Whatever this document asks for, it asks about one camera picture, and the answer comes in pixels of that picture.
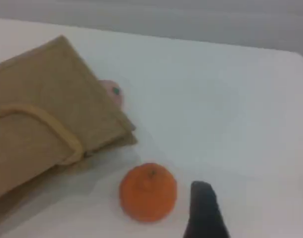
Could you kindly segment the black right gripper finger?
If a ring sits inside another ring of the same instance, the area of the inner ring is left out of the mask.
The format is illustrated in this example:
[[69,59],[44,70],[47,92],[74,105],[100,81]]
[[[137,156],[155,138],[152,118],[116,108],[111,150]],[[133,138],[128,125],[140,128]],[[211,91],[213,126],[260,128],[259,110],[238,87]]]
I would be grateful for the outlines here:
[[229,238],[216,193],[211,184],[193,181],[185,238]]

